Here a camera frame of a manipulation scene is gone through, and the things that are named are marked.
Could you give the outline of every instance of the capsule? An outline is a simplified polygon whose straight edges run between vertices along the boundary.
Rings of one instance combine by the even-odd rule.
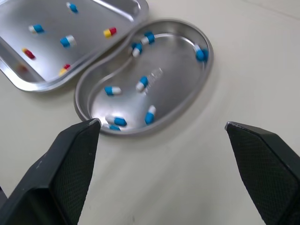
[[[119,95],[122,92],[119,87],[105,87],[104,90],[107,95]]]
[[[67,2],[66,5],[73,13],[78,13],[78,9],[75,4]]]
[[[141,43],[143,45],[145,45],[145,44],[150,44],[151,45],[152,43],[154,43],[154,41],[155,41],[155,37],[154,37],[154,34],[152,32],[145,33],[145,37],[143,37],[141,39]]]
[[[65,73],[66,71],[67,71],[67,70],[66,70],[65,68],[61,69],[61,70],[60,70],[60,74],[59,74],[59,76],[63,76],[63,75],[64,75],[64,73]]]
[[[64,65],[64,69],[68,69],[68,68],[70,68],[71,66],[70,66],[70,64],[65,64]]]
[[[194,46],[194,51],[196,52],[196,59],[200,62],[204,61],[205,57],[199,45]]]
[[[142,54],[142,52],[143,52],[143,47],[142,47],[142,45],[140,43],[138,43],[138,44],[135,45],[135,48],[132,51],[132,55],[133,55],[133,57],[136,58],[140,54]]]
[[[121,130],[118,126],[110,125],[110,124],[104,124],[105,128],[111,129],[111,130]]]
[[[155,113],[156,113],[156,108],[154,107],[154,105],[151,105],[150,108],[148,109],[148,112],[147,112],[146,116],[145,116],[146,124],[153,123]]]
[[[75,38],[72,35],[63,37],[60,42],[65,48],[76,45]]]
[[[148,85],[148,78],[146,76],[143,76],[140,81],[137,83],[136,85],[136,90],[141,92],[142,90],[144,90],[144,88],[146,88]]]
[[[29,26],[28,29],[31,33],[34,33],[34,34],[44,32],[44,29],[40,24]]]
[[[110,29],[103,31],[103,34],[106,38],[110,38],[115,33],[117,33],[117,28],[115,28],[115,27],[111,27]]]
[[[122,117],[106,116],[105,119],[110,124],[115,124],[122,127],[127,125],[126,120],[124,120]]]
[[[27,48],[23,48],[23,49],[22,49],[22,52],[25,53],[25,55],[27,55],[28,58],[30,58],[30,59],[32,59],[32,60],[35,59],[34,54],[32,54],[32,52],[29,51]]]

